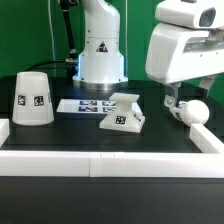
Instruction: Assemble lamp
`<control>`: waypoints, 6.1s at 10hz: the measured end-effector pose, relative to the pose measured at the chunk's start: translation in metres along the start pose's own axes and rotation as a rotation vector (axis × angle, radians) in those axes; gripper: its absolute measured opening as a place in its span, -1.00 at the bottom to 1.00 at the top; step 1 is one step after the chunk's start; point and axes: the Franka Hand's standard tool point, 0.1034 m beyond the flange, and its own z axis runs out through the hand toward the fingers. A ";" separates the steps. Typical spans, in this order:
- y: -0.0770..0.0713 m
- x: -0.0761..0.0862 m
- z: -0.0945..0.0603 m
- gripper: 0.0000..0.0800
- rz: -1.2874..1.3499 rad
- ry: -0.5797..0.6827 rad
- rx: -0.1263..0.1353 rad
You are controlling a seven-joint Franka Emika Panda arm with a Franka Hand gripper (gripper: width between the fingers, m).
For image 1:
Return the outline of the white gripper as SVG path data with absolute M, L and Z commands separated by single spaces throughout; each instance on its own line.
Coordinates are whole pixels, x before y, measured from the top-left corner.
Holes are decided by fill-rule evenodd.
M 199 89 L 207 98 L 217 78 L 214 74 L 224 72 L 224 40 L 210 36 L 208 30 L 160 23 L 151 35 L 145 68 L 149 78 L 166 85 L 168 108 L 177 106 L 180 82 L 185 80 L 203 77 Z

